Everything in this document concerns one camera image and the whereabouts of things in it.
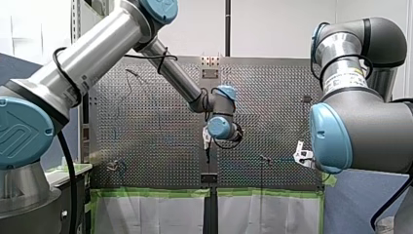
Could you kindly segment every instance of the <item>metal rod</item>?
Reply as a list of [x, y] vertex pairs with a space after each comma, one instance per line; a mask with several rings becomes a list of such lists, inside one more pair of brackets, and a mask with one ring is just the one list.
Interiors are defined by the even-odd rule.
[[225, 57], [231, 56], [231, 0], [225, 1]]

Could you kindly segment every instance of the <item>sticker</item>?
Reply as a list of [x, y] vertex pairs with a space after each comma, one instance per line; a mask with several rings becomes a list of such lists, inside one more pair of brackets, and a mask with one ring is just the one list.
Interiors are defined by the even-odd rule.
[[348, 87], [367, 87], [362, 71], [356, 68], [338, 70], [324, 81], [324, 94]]

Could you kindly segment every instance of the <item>wire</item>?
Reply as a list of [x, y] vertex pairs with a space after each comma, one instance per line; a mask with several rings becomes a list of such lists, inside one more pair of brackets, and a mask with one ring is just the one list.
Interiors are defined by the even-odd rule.
[[221, 149], [233, 149], [233, 148], [237, 147], [237, 146], [241, 143], [241, 141], [242, 141], [243, 138], [241, 137], [241, 139], [238, 140], [237, 143], [235, 143], [235, 144], [233, 144], [233, 145], [231, 145], [231, 146], [223, 146], [222, 144], [219, 144], [219, 143], [216, 141], [215, 137], [213, 137], [212, 139], [213, 139], [213, 142], [216, 144], [216, 146], [218, 146], [218, 147], [221, 148]]
[[162, 69], [162, 65], [164, 64], [165, 58], [172, 58], [174, 60], [178, 60], [178, 57], [173, 56], [173, 55], [168, 55], [168, 47], [165, 47], [164, 52], [162, 53], [161, 56], [131, 56], [131, 55], [124, 55], [124, 57], [127, 58], [134, 58], [134, 59], [161, 59], [157, 71], [158, 74], [161, 75], [161, 69]]
[[76, 233], [76, 222], [77, 222], [77, 184], [76, 184], [76, 174], [75, 167], [73, 165], [72, 156], [70, 155], [69, 147], [67, 146], [66, 139], [64, 138], [63, 132], [60, 131], [57, 134], [58, 141], [60, 142], [61, 149], [63, 150], [64, 158], [66, 159], [67, 169], [69, 171], [70, 180], [70, 203], [71, 203], [71, 214], [70, 214], [70, 227], [69, 234]]
[[66, 48], [65, 47], [60, 47], [58, 49], [56, 49], [53, 52], [52, 58], [53, 61], [56, 64], [57, 67], [57, 71], [61, 74], [61, 76], [63, 76], [64, 79], [66, 79], [67, 82], [69, 82], [69, 84], [72, 86], [73, 88], [73, 92], [74, 95], [76, 96], [76, 102], [72, 107], [76, 107], [78, 106], [81, 102], [82, 102], [82, 93], [80, 92], [79, 88], [77, 87], [77, 85], [75, 84], [75, 82], [69, 77], [69, 75], [61, 68], [61, 64], [60, 62], [58, 62], [57, 59], [57, 54], [61, 51], [64, 51]]
[[373, 73], [373, 62], [370, 60], [370, 58], [366, 57], [366, 56], [362, 56], [359, 54], [350, 54], [350, 55], [342, 55], [339, 57], [336, 57], [334, 59], [332, 59], [331, 61], [329, 61], [323, 68], [321, 73], [319, 74], [319, 85], [321, 86], [322, 89], [322, 77], [324, 76], [325, 71], [327, 70], [327, 68], [333, 64], [334, 62], [338, 61], [339, 59], [343, 59], [343, 58], [349, 58], [349, 57], [356, 57], [358, 59], [364, 59], [364, 62], [367, 63], [367, 66], [369, 67], [368, 69], [368, 73], [365, 76], [365, 80], [368, 80], [368, 78], [370, 78], [371, 74]]
[[[65, 47], [61, 47], [56, 49], [53, 52], [53, 61], [56, 64], [58, 72], [69, 82], [72, 86], [73, 91], [76, 95], [77, 102], [74, 106], [77, 106], [82, 101], [82, 94], [73, 80], [69, 77], [69, 75], [61, 68], [60, 63], [57, 59], [57, 54], [60, 51], [65, 50]], [[71, 202], [71, 214], [70, 214], [70, 224], [69, 224], [69, 234], [76, 233], [76, 222], [77, 222], [77, 184], [76, 184], [76, 174], [75, 174], [75, 167], [73, 165], [72, 156], [70, 155], [69, 147], [67, 146], [66, 139], [64, 138], [64, 134], [60, 131], [57, 134], [58, 141], [60, 142], [61, 149], [63, 150], [64, 158], [66, 159], [67, 169], [69, 171], [69, 180], [70, 180], [70, 202]]]
[[383, 205], [375, 214], [374, 216], [371, 217], [370, 219], [370, 226], [373, 228], [373, 230], [376, 230], [376, 220], [377, 218], [382, 215], [382, 213], [391, 206], [395, 200], [397, 200], [398, 197], [401, 196], [401, 194], [404, 193], [404, 191], [407, 190], [407, 188], [412, 184], [413, 182], [413, 175], [409, 175], [409, 178], [401, 185], [400, 188], [396, 191], [396, 193]]
[[203, 96], [202, 102], [203, 102], [203, 110], [204, 110], [204, 113], [206, 114], [205, 117], [204, 117], [204, 120], [207, 122], [207, 120], [209, 119], [209, 115], [210, 115], [210, 112], [208, 111], [209, 108], [210, 108], [210, 106], [209, 106], [209, 93], [208, 93], [206, 88], [201, 88], [201, 91], [206, 92], [206, 94]]
[[[396, 99], [391, 102], [413, 102], [413, 98], [401, 98], [401, 99]], [[373, 228], [373, 230], [376, 230], [376, 220], [377, 218], [383, 214], [385, 210], [391, 206], [397, 198], [403, 194], [407, 188], [413, 183], [413, 166], [410, 167], [409, 170], [409, 178], [401, 185], [396, 193], [371, 217], [370, 219], [370, 226]]]
[[312, 37], [313, 46], [311, 47], [311, 51], [310, 51], [310, 69], [311, 69], [311, 73], [318, 80], [319, 80], [319, 77], [317, 76], [316, 72], [314, 71], [314, 63], [316, 63], [316, 43], [319, 39], [319, 31], [325, 25], [330, 25], [330, 23], [322, 22], [322, 23], [319, 24], [319, 26], [317, 26], [317, 29], [316, 29], [313, 37]]

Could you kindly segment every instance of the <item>perforated metal panel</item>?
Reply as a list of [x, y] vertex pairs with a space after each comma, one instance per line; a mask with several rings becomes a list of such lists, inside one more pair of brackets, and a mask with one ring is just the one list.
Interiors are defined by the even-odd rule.
[[[203, 87], [219, 82], [200, 80], [200, 58], [179, 61]], [[319, 175], [292, 158], [299, 138], [310, 148], [308, 111], [319, 99], [319, 83], [308, 64], [306, 59], [220, 60], [221, 83], [237, 89], [236, 121], [243, 126], [244, 140], [235, 149], [218, 150], [212, 171], [218, 171], [219, 186], [318, 189]], [[303, 104], [303, 95], [313, 102]], [[90, 105], [91, 152], [99, 162], [94, 187], [201, 186], [204, 116], [191, 113], [149, 62], [124, 58], [91, 91]], [[271, 158], [271, 165], [262, 163], [261, 156]], [[125, 162], [125, 171], [108, 171], [107, 163], [114, 160]]]
[[[198, 83], [198, 65], [182, 64]], [[200, 186], [200, 116], [149, 62], [124, 58], [94, 87], [91, 105], [91, 147], [100, 162], [93, 186]], [[125, 171], [122, 164], [106, 169], [115, 160]]]
[[[236, 121], [244, 141], [218, 150], [219, 186], [315, 189], [319, 175], [294, 163], [297, 140], [310, 149], [308, 112], [319, 82], [306, 59], [224, 58], [221, 79], [237, 88]], [[312, 103], [303, 103], [310, 96]], [[271, 159], [264, 162], [262, 156]]]

